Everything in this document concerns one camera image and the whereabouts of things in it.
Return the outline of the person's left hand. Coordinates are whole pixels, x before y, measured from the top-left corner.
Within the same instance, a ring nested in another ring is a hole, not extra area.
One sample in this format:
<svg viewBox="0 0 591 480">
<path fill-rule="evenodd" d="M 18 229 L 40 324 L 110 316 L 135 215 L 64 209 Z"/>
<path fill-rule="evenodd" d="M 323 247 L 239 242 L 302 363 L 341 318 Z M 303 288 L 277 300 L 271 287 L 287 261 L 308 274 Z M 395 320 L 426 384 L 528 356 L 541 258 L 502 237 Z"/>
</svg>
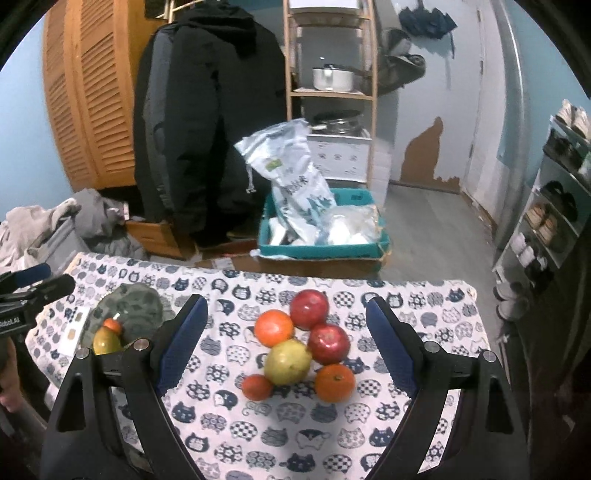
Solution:
<svg viewBox="0 0 591 480">
<path fill-rule="evenodd" d="M 1 370 L 1 405 L 10 413 L 15 413 L 21 409 L 23 404 L 23 395 L 21 392 L 21 383 L 18 374 L 18 363 L 16 349 L 13 341 L 7 338 L 6 343 L 7 360 Z"/>
</svg>

